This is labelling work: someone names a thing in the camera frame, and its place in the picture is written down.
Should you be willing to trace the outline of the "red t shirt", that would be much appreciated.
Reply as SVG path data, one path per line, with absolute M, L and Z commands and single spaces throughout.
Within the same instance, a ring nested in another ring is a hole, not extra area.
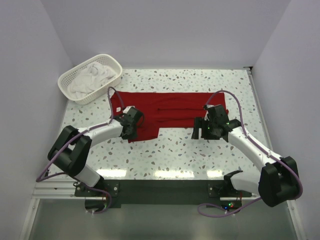
M 192 128 L 194 118 L 204 117 L 204 105 L 212 94 L 209 92 L 126 92 L 111 97 L 115 115 L 122 113 L 121 102 L 133 106 L 144 114 L 144 121 L 137 129 L 137 138 L 129 142 L 156 139 L 160 128 Z

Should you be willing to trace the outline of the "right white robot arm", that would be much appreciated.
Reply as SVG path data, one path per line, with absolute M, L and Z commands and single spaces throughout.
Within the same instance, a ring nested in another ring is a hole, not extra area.
M 289 200 L 298 199 L 303 192 L 296 161 L 282 157 L 262 145 L 237 119 L 230 120 L 222 105 L 204 105 L 204 117 L 194 119 L 192 139 L 223 139 L 240 150 L 258 169 L 259 173 L 245 175 L 236 170 L 223 177 L 221 190 L 234 194 L 245 191 L 257 194 L 263 202 L 274 207 Z

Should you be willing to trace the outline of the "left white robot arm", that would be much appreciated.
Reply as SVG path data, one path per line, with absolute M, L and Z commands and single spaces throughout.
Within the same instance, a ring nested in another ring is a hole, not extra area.
M 127 107 L 123 113 L 97 125 L 75 128 L 66 126 L 48 153 L 48 160 L 69 177 L 90 188 L 105 190 L 104 178 L 87 164 L 91 147 L 110 139 L 134 140 L 144 114 Z

